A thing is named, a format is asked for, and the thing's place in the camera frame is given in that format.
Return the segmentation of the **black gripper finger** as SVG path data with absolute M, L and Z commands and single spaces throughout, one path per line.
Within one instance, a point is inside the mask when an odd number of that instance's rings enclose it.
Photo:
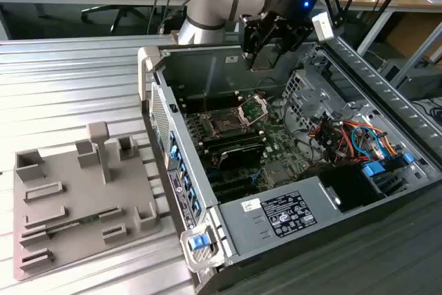
M 258 53 L 273 38 L 275 20 L 276 14 L 240 16 L 240 46 L 248 68 L 253 67 Z
M 280 39 L 276 44 L 279 55 L 293 52 L 302 44 L 302 24 L 291 25 L 287 22 L 278 23 L 277 32 L 278 38 Z

